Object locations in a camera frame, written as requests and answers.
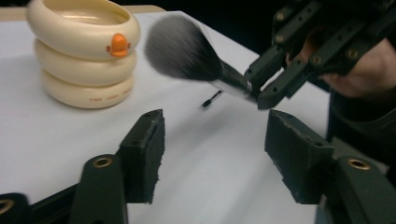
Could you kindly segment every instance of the table surface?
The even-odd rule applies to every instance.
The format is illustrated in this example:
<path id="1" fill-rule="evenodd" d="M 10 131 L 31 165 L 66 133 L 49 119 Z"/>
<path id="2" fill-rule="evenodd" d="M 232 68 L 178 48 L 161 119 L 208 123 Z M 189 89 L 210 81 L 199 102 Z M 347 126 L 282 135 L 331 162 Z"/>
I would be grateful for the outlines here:
<path id="1" fill-rule="evenodd" d="M 131 95 L 106 109 L 79 109 L 49 97 L 39 81 L 35 36 L 26 21 L 0 22 L 0 194 L 30 203 L 76 184 L 85 161 L 113 154 L 146 112 L 162 109 L 165 152 L 153 204 L 128 204 L 130 223 L 314 223 L 316 207 L 297 204 L 264 152 L 267 110 L 222 94 L 205 82 L 158 74 L 143 54 L 147 32 L 162 16 L 135 12 L 142 28 Z M 220 58 L 242 74 L 258 57 L 201 24 Z M 324 136 L 327 92 L 305 83 L 274 109 L 291 113 Z"/>

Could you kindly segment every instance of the makeup brush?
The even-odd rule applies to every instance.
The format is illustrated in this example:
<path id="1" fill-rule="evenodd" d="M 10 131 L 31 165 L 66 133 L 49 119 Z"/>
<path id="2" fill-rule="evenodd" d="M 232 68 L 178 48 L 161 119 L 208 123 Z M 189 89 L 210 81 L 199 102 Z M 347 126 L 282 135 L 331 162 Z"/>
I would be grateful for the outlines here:
<path id="1" fill-rule="evenodd" d="M 248 80 L 218 56 L 199 25 L 185 16 L 166 16 L 154 23 L 148 31 L 145 55 L 161 74 L 207 81 L 221 91 L 256 103 L 256 91 Z"/>

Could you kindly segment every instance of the black brush bristles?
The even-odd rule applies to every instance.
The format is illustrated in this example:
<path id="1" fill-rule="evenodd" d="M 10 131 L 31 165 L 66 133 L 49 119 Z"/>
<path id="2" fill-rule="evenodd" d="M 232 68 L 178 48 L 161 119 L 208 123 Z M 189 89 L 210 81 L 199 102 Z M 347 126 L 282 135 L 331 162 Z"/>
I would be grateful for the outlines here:
<path id="1" fill-rule="evenodd" d="M 222 61 L 198 24 L 181 15 L 150 27 L 145 54 L 157 72 L 170 77 L 213 81 L 222 72 Z"/>

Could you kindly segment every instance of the stacked ring cup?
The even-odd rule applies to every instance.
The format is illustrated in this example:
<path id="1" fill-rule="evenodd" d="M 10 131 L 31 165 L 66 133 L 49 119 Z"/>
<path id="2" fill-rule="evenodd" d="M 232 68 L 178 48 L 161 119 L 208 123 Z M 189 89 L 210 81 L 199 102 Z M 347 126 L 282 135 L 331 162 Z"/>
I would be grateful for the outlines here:
<path id="1" fill-rule="evenodd" d="M 50 96 L 103 108 L 131 93 L 140 26 L 126 9 L 108 0 L 32 0 L 27 20 Z"/>

